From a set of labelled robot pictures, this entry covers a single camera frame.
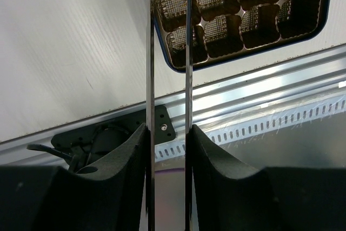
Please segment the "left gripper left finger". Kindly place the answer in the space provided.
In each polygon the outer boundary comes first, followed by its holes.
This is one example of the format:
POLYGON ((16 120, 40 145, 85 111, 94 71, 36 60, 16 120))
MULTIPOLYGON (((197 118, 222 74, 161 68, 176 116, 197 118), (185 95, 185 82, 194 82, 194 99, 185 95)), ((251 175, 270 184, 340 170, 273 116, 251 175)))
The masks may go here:
POLYGON ((1 230, 138 230, 147 128, 72 173, 60 166, 1 167, 1 230))

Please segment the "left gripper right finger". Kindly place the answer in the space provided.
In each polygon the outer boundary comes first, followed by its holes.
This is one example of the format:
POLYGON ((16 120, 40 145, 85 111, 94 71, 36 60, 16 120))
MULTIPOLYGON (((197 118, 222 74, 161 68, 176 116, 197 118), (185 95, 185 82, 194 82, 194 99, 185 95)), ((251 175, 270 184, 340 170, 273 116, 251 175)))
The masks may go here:
POLYGON ((191 129, 200 230, 345 230, 343 168, 256 169, 191 129))

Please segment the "metal serving tongs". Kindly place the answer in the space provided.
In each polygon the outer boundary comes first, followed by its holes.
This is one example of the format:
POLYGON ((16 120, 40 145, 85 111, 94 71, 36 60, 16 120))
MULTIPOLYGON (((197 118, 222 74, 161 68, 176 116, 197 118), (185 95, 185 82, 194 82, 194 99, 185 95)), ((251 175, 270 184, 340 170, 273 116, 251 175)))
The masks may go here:
MULTIPOLYGON (((154 57, 154 3, 147 0, 146 30, 146 124, 149 133, 147 166, 145 172, 145 205, 148 230, 155 230, 155 57, 154 57)), ((193 76, 193 37, 192 0, 187 0, 186 56, 185 56, 185 188, 184 188, 184 229, 192 230, 192 76, 193 76)))

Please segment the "blue chocolate box with tray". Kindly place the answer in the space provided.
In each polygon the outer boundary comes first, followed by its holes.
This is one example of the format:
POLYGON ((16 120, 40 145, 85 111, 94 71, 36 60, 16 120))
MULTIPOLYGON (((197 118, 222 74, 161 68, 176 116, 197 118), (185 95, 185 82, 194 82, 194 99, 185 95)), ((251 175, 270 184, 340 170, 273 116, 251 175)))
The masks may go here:
POLYGON ((185 71, 187 2, 192 2, 192 56, 204 69, 306 41, 324 28, 330 0, 155 0, 164 60, 185 71))

